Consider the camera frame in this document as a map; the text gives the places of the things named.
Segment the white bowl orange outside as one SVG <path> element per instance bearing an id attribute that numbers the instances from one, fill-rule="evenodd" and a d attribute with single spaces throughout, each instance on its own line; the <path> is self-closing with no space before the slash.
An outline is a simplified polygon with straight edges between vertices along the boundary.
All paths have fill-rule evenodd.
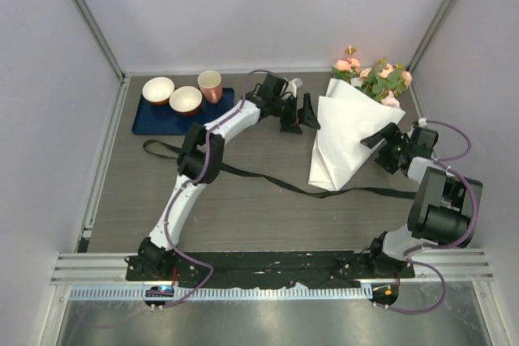
<path id="1" fill-rule="evenodd" d="M 166 77 L 150 79 L 142 88 L 143 98 L 152 105 L 165 105 L 175 89 L 174 82 Z"/>

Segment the blue tray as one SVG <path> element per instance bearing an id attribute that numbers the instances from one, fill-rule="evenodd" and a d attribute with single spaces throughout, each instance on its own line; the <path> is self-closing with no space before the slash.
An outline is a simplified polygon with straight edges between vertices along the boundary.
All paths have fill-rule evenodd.
<path id="1" fill-rule="evenodd" d="M 221 100 L 210 104 L 203 100 L 200 110 L 192 116 L 182 116 L 169 105 L 152 105 L 142 96 L 131 128 L 134 135 L 185 135 L 192 123 L 211 122 L 236 104 L 234 89 L 223 88 Z"/>

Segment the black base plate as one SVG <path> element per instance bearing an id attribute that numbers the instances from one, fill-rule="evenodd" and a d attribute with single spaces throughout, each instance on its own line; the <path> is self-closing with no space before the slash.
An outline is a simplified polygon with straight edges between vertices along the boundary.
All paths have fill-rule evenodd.
<path id="1" fill-rule="evenodd" d="M 193 263 L 173 251 L 153 263 L 139 255 L 125 257 L 128 281 L 176 280 L 182 288 L 194 288 L 206 276 L 205 288 L 280 289 L 300 283 L 310 289 L 349 288 L 360 281 L 412 279 L 414 268 L 391 260 L 375 263 L 367 252 L 352 250 L 282 252 L 191 252 Z"/>

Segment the black ribbon gold letters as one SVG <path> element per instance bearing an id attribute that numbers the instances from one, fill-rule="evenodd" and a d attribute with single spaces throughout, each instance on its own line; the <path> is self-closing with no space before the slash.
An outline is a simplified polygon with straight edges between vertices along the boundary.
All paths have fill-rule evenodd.
<path id="1" fill-rule="evenodd" d="M 151 150 L 151 146 L 154 144 L 165 147 L 167 150 L 172 152 L 173 155 L 170 156 L 170 155 L 164 155 L 164 154 L 161 154 L 158 152 L 153 152 Z M 160 140 L 156 140 L 156 139 L 149 139 L 149 140 L 144 141 L 143 149 L 147 153 L 152 154 L 154 156 L 159 156 L 159 157 L 166 158 L 166 159 L 175 159 L 175 160 L 178 158 L 178 153 L 181 151 L 180 147 L 176 147 L 174 145 L 164 143 L 164 142 L 162 142 Z M 289 184 L 288 182 L 284 182 L 281 179 L 278 179 L 276 177 L 272 177 L 272 176 L 265 175 L 262 173 L 255 173 L 255 172 L 250 172 L 250 171 L 246 171 L 246 170 L 242 170 L 242 169 L 237 169 L 234 166 L 228 165 L 225 163 L 222 164 L 221 170 L 223 172 L 232 174 L 237 177 L 263 178 L 263 179 L 267 180 L 268 182 L 272 183 L 273 185 L 278 186 L 284 190 L 289 190 L 289 191 L 295 192 L 297 194 L 303 194 L 303 195 L 306 195 L 306 196 L 314 198 L 314 199 L 326 199 L 328 197 L 346 194 L 352 190 L 362 190 L 362 191 L 366 191 L 366 192 L 369 192 L 372 194 L 377 194 L 379 196 L 395 198 L 395 199 L 407 199 L 407 200 L 414 200 L 414 198 L 417 194 L 416 192 L 413 192 L 413 191 L 394 190 L 394 189 L 390 189 L 390 188 L 379 188 L 379 187 L 351 187 L 351 188 L 347 188 L 344 190 L 324 190 L 324 191 L 319 191 L 319 192 L 307 192 L 301 188 L 298 188 L 297 186 Z"/>

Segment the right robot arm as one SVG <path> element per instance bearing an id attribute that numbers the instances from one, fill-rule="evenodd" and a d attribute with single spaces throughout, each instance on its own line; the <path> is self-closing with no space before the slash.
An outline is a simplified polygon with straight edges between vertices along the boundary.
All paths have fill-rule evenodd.
<path id="1" fill-rule="evenodd" d="M 464 177 L 433 157 L 439 139 L 425 119 L 402 132 L 394 122 L 360 143 L 369 149 L 379 143 L 375 162 L 388 173 L 402 171 L 419 184 L 404 226 L 375 238 L 366 257 L 374 276 L 403 271 L 413 254 L 425 249 L 464 248 L 471 242 L 478 218 L 483 184 Z"/>

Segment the pink mug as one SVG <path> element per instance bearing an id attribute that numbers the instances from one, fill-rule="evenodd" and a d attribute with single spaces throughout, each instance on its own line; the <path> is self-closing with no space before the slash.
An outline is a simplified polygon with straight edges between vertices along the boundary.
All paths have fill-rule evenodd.
<path id="1" fill-rule="evenodd" d="M 205 100 L 216 104 L 220 101 L 223 93 L 221 75 L 215 70 L 202 72 L 197 79 L 199 89 Z"/>

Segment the aluminium frame rail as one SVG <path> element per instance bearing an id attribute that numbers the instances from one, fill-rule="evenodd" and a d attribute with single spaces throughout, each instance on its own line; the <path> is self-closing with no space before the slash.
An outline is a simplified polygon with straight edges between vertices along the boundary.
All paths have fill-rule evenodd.
<path id="1" fill-rule="evenodd" d="M 128 253 L 60 254 L 51 275 L 52 285 L 123 284 Z M 493 281 L 483 250 L 425 250 L 413 257 L 437 269 L 447 281 Z"/>

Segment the white wrapping paper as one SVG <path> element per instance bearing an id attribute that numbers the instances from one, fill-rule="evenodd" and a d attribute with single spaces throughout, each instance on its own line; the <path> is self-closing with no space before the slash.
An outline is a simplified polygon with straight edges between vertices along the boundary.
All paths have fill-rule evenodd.
<path id="1" fill-rule="evenodd" d="M 320 129 L 312 147 L 308 184 L 342 189 L 374 151 L 361 140 L 404 116 L 402 109 L 382 105 L 343 80 L 330 79 L 318 99 Z"/>

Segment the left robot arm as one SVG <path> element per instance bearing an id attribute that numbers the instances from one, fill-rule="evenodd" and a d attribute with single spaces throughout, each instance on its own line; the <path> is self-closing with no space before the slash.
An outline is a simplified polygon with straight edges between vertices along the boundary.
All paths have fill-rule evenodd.
<path id="1" fill-rule="evenodd" d="M 190 127 L 178 153 L 178 175 L 171 196 L 157 224 L 141 241 L 137 255 L 128 259 L 129 270 L 146 280 L 164 280 L 173 273 L 182 227 L 199 195 L 222 170 L 228 141 L 270 116 L 280 119 L 282 131 L 294 134 L 302 132 L 301 126 L 320 128 L 308 92 L 298 107 L 301 79 L 288 80 L 267 70 L 264 73 L 264 81 L 227 113 Z"/>

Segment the pink fake flower stem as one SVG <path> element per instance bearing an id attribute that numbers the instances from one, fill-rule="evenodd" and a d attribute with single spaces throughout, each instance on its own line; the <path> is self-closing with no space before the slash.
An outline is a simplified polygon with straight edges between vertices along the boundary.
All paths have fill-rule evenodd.
<path id="1" fill-rule="evenodd" d="M 355 57 L 357 49 L 353 45 L 349 45 L 345 49 L 345 56 L 338 59 L 332 66 L 332 77 L 346 81 L 347 83 L 354 82 L 358 85 L 362 83 L 361 62 Z"/>

